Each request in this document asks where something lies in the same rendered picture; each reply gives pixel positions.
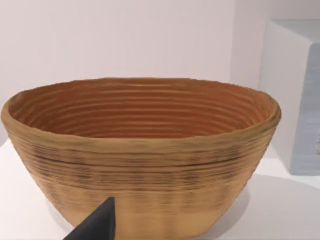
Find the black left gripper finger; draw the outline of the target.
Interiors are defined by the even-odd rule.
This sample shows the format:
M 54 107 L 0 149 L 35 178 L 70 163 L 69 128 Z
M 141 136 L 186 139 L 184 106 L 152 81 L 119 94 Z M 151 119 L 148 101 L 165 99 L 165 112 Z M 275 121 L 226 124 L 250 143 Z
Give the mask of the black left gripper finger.
M 115 198 L 108 197 L 62 240 L 115 240 Z

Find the brown woven basket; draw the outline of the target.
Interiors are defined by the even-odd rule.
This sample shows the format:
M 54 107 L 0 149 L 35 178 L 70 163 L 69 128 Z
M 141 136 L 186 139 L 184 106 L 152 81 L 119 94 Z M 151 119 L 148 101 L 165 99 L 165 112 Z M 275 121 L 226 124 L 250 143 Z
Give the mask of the brown woven basket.
M 192 78 L 106 77 L 20 91 L 8 137 L 78 226 L 115 199 L 116 240 L 191 240 L 232 206 L 281 120 L 263 91 Z

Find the pale grey cabinet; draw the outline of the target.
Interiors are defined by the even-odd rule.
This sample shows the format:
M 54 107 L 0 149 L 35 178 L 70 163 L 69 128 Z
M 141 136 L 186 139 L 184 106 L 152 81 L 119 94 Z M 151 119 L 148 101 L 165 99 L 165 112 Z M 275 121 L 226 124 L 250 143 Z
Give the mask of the pale grey cabinet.
M 258 89 L 281 108 L 272 145 L 286 170 L 320 176 L 320 19 L 267 23 Z

